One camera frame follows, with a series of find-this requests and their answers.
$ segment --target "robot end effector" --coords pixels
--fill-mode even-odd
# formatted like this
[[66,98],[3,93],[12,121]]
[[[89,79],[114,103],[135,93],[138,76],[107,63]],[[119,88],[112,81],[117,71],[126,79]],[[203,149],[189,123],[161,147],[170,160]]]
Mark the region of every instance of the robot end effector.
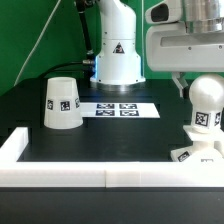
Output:
[[164,0],[145,17],[154,25],[146,35],[148,65],[171,72],[181,96],[185,72],[224,71],[224,1]]

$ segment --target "white sphere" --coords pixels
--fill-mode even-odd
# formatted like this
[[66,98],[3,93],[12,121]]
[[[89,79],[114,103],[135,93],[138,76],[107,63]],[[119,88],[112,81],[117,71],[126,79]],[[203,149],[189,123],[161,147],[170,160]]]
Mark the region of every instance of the white sphere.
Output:
[[217,74],[197,78],[190,87],[193,106],[203,111],[222,110],[224,107],[224,79]]
[[224,78],[217,74],[202,75],[192,83],[189,95],[193,104],[192,128],[200,133],[220,129],[224,107]]

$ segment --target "small white block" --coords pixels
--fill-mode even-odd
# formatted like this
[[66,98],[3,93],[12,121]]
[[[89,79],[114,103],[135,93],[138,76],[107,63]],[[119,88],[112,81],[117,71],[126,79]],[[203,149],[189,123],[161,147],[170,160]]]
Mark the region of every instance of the small white block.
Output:
[[185,125],[183,128],[192,141],[221,141],[224,139],[224,132],[221,129],[207,134],[195,131],[190,125]]

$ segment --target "black tabletop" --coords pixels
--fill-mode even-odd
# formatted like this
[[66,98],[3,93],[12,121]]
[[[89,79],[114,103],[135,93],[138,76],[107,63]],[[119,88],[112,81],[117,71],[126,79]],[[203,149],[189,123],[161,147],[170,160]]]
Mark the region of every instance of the black tabletop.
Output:
[[[114,93],[78,81],[81,102],[154,103],[160,118],[84,118],[71,130],[43,125],[46,80],[28,79],[0,97],[1,144],[29,127],[28,161],[170,161],[191,145],[183,131],[192,105],[172,80]],[[1,188],[1,223],[223,223],[222,188]]]

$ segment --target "green background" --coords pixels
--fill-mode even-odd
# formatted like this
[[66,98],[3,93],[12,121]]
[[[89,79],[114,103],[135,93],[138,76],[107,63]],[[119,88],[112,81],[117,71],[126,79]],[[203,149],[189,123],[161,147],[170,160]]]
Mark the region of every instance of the green background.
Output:
[[[12,88],[16,77],[40,35],[57,0],[2,0],[0,13],[0,95]],[[122,0],[134,9],[137,15],[136,50],[143,56],[143,39],[149,28],[142,28],[142,3],[144,11],[159,0]],[[97,6],[86,11],[87,22],[94,52],[101,47],[100,15]],[[56,14],[33,54],[20,79],[34,78],[48,68],[70,61],[85,59],[85,45],[74,0],[62,0]],[[152,72],[143,58],[143,73],[147,79],[170,79],[170,73]]]

